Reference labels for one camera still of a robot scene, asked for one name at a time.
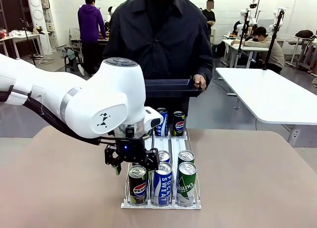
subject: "robot logo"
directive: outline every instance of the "robot logo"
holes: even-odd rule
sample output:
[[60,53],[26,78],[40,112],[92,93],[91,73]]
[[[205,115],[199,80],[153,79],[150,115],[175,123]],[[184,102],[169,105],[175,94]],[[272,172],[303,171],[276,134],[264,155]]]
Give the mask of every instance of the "robot logo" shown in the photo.
[[99,126],[104,126],[105,128],[107,127],[106,123],[105,123],[105,120],[110,117],[110,116],[107,116],[107,113],[102,113],[100,116],[103,116],[103,122],[100,123],[100,124],[97,124],[97,127]]

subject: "blue can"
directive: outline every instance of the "blue can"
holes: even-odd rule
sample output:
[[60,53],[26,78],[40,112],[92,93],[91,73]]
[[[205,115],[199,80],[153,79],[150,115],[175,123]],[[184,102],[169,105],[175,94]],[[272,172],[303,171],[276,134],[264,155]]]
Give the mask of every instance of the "blue can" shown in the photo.
[[157,136],[164,137],[167,135],[167,109],[158,108],[157,112],[163,116],[163,122],[157,126]]
[[169,204],[172,174],[172,166],[166,162],[160,162],[158,170],[154,172],[154,203],[158,206]]
[[158,156],[159,156],[159,161],[169,163],[170,155],[169,155],[169,153],[167,151],[159,150],[158,151]]

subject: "soda can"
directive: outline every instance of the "soda can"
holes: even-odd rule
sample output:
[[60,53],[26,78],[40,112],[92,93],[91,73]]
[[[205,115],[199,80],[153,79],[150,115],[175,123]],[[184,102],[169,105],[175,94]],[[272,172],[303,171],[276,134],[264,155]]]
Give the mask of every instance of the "soda can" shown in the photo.
[[178,165],[183,162],[195,162],[195,154],[189,150],[183,150],[178,153]]
[[156,135],[159,137],[164,137],[167,135],[167,109],[166,108],[158,108],[157,112],[163,116],[163,122],[157,126]]
[[193,205],[196,173],[197,168],[191,162],[183,162],[178,167],[177,201],[181,206]]
[[159,161],[161,162],[170,162],[170,154],[165,150],[158,151]]
[[173,136],[181,137],[184,134],[185,113],[181,111],[174,112],[173,118]]
[[147,170],[141,165],[129,169],[130,197],[133,205],[142,205],[147,199]]
[[154,172],[154,203],[158,206],[169,204],[172,173],[172,166],[166,162],[160,162],[158,170]]

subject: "white can organizer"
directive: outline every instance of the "white can organizer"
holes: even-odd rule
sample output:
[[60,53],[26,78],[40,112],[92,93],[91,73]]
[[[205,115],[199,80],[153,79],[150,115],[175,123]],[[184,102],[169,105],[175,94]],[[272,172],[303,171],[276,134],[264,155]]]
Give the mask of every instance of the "white can organizer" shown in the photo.
[[129,176],[128,172],[126,175],[125,182],[125,195],[123,199],[123,203],[121,204],[121,208],[135,208],[135,209],[186,209],[186,210],[201,210],[201,201],[200,201],[200,189],[199,189],[199,179],[198,174],[196,175],[196,183],[195,183],[195,192],[194,197],[192,198],[192,204],[190,206],[180,206],[177,201],[177,162],[178,162],[178,153],[183,150],[192,151],[192,147],[190,145],[190,139],[188,136],[187,130],[184,132],[184,136],[182,137],[171,137],[171,133],[168,132],[167,137],[151,137],[145,141],[146,149],[157,148],[158,150],[165,150],[170,153],[170,163],[173,169],[172,182],[173,186],[171,188],[171,195],[169,197],[169,204],[166,206],[158,206],[155,204],[155,196],[154,196],[154,184],[153,178],[154,173],[149,174],[149,186],[147,187],[147,200],[143,205],[133,205],[131,203],[130,189],[129,189]]

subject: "green can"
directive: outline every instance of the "green can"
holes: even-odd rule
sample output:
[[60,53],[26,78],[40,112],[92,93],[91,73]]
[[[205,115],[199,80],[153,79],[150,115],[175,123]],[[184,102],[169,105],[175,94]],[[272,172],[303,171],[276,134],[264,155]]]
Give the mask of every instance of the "green can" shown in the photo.
[[197,168],[191,162],[183,162],[178,167],[177,203],[181,206],[191,206],[194,202],[194,190]]
[[195,154],[189,150],[183,150],[178,153],[178,166],[183,162],[195,162]]

